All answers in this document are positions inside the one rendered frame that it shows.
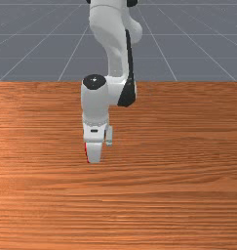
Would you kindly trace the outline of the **red cube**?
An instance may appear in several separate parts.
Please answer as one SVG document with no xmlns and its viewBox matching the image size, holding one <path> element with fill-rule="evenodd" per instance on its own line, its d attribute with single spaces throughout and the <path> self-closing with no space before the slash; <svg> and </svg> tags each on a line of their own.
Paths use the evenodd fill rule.
<svg viewBox="0 0 237 250">
<path fill-rule="evenodd" d="M 85 143 L 85 153 L 86 153 L 87 162 L 88 162 L 88 163 L 91 163 L 90 160 L 89 160 L 88 149 L 87 149 L 87 143 Z"/>
</svg>

